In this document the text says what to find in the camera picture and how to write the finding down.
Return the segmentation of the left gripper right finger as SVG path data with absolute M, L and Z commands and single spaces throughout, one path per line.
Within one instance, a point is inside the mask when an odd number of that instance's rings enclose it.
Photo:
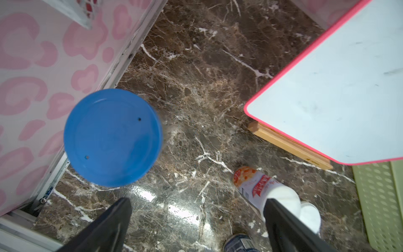
M 335 252 L 276 199 L 266 200 L 263 210 L 274 252 Z

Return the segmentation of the blue tin can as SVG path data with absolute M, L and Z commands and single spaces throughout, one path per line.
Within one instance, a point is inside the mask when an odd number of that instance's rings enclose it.
M 254 241 L 247 234 L 235 234 L 223 245 L 223 252 L 259 252 Z

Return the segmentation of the green plastic basket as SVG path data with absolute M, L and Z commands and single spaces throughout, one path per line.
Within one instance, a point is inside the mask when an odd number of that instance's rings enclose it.
M 403 162 L 353 166 L 354 180 L 371 247 L 403 250 Z

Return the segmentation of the small yellow white-lid can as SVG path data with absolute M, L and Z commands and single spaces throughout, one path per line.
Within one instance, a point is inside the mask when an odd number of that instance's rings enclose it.
M 317 207 L 309 202 L 301 202 L 300 221 L 313 233 L 319 234 L 321 228 L 321 215 Z

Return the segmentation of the red white lidded can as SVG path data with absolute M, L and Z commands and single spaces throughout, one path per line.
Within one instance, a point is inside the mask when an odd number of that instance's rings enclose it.
M 235 171 L 233 183 L 240 194 L 263 216 L 268 199 L 277 200 L 295 217 L 300 217 L 301 201 L 295 190 L 278 182 L 276 179 L 250 167 L 241 167 Z

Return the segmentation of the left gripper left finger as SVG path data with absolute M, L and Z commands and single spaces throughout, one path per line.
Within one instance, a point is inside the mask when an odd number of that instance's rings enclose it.
M 131 202 L 122 197 L 61 247 L 59 252 L 121 252 L 132 214 Z

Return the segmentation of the blue lid pencil jar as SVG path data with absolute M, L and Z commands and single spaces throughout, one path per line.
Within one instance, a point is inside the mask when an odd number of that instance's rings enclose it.
M 87 181 L 110 188 L 145 176 L 162 150 L 163 130 L 155 110 L 122 89 L 104 89 L 71 111 L 64 147 L 73 169 Z

